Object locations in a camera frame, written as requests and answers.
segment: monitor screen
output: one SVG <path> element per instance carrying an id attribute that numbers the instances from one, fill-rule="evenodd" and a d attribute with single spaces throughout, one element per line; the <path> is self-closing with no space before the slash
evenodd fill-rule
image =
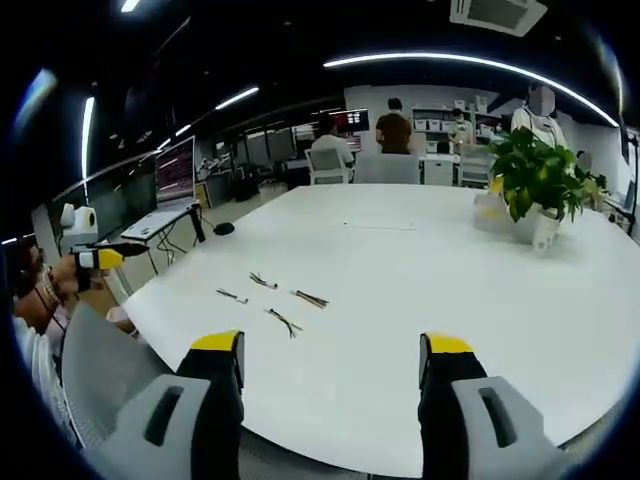
<path id="1" fill-rule="evenodd" d="M 364 132 L 369 130 L 368 110 L 345 110 L 331 113 L 336 121 L 338 133 Z"/>
<path id="2" fill-rule="evenodd" d="M 191 137 L 156 157 L 156 198 L 158 203 L 194 197 L 195 179 Z"/>

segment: potted plant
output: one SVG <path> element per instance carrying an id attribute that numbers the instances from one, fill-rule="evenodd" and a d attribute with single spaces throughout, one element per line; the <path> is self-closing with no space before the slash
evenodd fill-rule
<path id="1" fill-rule="evenodd" d="M 559 224 L 567 214 L 573 220 L 582 211 L 586 174 L 573 152 L 547 145 L 525 127 L 489 148 L 496 155 L 491 171 L 502 177 L 503 198 L 520 241 L 533 241 L 541 212 Z"/>

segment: curved led light strip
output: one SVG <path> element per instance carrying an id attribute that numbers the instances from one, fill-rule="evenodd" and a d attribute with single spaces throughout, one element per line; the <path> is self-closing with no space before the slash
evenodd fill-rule
<path id="1" fill-rule="evenodd" d="M 484 58 L 478 57 L 469 57 L 467 55 L 456 55 L 452 53 L 435 53 L 435 52 L 407 52 L 407 53 L 380 53 L 377 55 L 363 55 L 360 57 L 350 57 L 343 58 L 342 60 L 334 60 L 331 62 L 327 62 L 324 64 L 325 68 L 331 67 L 340 67 L 342 65 L 349 65 L 352 63 L 362 63 L 362 62 L 372 62 L 375 60 L 392 60 L 396 58 L 408 58 L 408 59 L 421 59 L 421 58 L 429 58 L 436 60 L 455 60 L 458 62 L 467 62 L 467 63 L 476 63 L 479 65 L 486 65 L 489 67 L 499 68 L 501 70 L 507 70 L 509 72 L 519 73 L 520 75 L 524 75 L 525 77 L 533 78 L 534 80 L 538 80 L 539 82 L 545 83 L 550 87 L 555 88 L 556 90 L 560 90 L 563 93 L 566 93 L 572 98 L 575 98 L 583 105 L 589 107 L 591 110 L 596 112 L 602 118 L 604 118 L 612 127 L 618 128 L 618 122 L 616 122 L 613 118 L 611 118 L 607 113 L 598 107 L 595 103 L 587 100 L 582 95 L 574 92 L 568 87 L 551 80 L 550 78 L 543 77 L 534 72 L 530 72 L 529 70 L 525 70 L 524 68 L 514 67 L 513 65 L 508 65 L 506 63 L 496 62 L 493 60 L 487 60 Z"/>

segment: ceiling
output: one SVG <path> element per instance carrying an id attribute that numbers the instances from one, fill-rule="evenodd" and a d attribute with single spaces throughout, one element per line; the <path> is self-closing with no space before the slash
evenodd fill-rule
<path id="1" fill-rule="evenodd" d="M 11 182 L 13 194 L 29 208 L 79 178 L 80 117 L 89 95 L 96 97 L 90 146 L 91 170 L 96 171 L 157 147 L 185 124 L 193 123 L 202 134 L 229 131 L 260 115 L 266 115 L 264 121 L 277 118 L 267 114 L 291 105 L 339 99 L 346 86 L 442 84 L 516 97 L 528 86 L 511 73 L 441 61 L 322 67 L 351 54 L 422 50 L 499 60 L 557 80 L 615 118 L 617 97 L 597 46 L 600 35 L 606 42 L 601 45 L 618 57 L 626 93 L 640 86 L 638 67 L 632 64 L 635 43 L 626 38 L 635 28 L 633 20 L 626 28 L 627 20 L 615 18 L 616 12 L 587 1 L 542 2 L 549 11 L 524 38 L 449 23 L 449 0 L 384 9 L 358 0 L 294 5 L 141 0 L 127 15 L 120 12 L 124 0 L 49 3 L 54 5 L 25 5 L 21 13 L 0 21 L 5 44 L 16 42 L 11 32 L 31 32 L 29 43 L 10 51 L 5 61 L 14 73 L 6 88 L 9 109 L 16 110 L 40 68 L 58 79 L 56 91 L 16 144 L 19 161 L 9 170 L 8 178 L 17 179 Z M 35 8 L 37 15 L 29 10 Z M 213 111 L 254 85 L 260 92 L 251 99 Z M 558 104 L 579 121 L 604 124 L 573 100 L 559 96 Z M 638 125 L 636 115 L 625 111 L 628 123 Z M 10 122 L 7 117 L 5 126 Z M 33 171 L 44 173 L 43 184 L 30 176 Z M 28 196 L 22 187 L 26 181 L 35 182 Z"/>

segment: floor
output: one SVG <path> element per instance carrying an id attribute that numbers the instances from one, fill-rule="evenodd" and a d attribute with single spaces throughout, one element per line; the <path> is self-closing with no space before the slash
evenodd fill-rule
<path id="1" fill-rule="evenodd" d="M 203 229 L 205 235 L 208 239 L 213 238 L 213 225 L 222 222 L 233 223 L 265 203 L 286 193 L 286 191 L 287 188 L 285 185 L 270 185 L 265 188 L 261 188 L 259 195 L 256 195 L 245 202 L 237 203 L 235 201 L 231 201 L 212 209 L 203 210 Z M 175 224 L 168 235 L 168 239 L 172 244 L 187 252 L 193 248 L 195 232 L 189 217 L 185 217 Z M 177 261 L 184 256 L 184 253 L 181 253 L 175 248 L 173 249 L 173 253 L 167 253 L 162 250 L 163 246 L 159 245 L 159 243 L 160 241 L 158 237 L 150 242 L 151 255 L 158 271 L 163 272 L 167 269 L 171 259 L 173 261 Z M 121 268 L 126 281 L 134 292 L 151 280 L 155 275 L 151 261 L 146 255 L 127 259 Z M 117 287 L 115 287 L 111 282 L 110 286 L 112 290 L 117 289 Z M 116 298 L 119 297 L 115 291 L 114 296 Z M 563 446 L 563 448 L 574 457 L 574 462 L 580 463 L 584 461 L 593 449 L 598 446 L 600 441 L 609 431 L 612 423 L 616 420 L 618 414 L 619 407 L 614 407 L 600 421 Z M 382 479 L 382 477 L 378 476 L 369 476 L 369 478 Z"/>

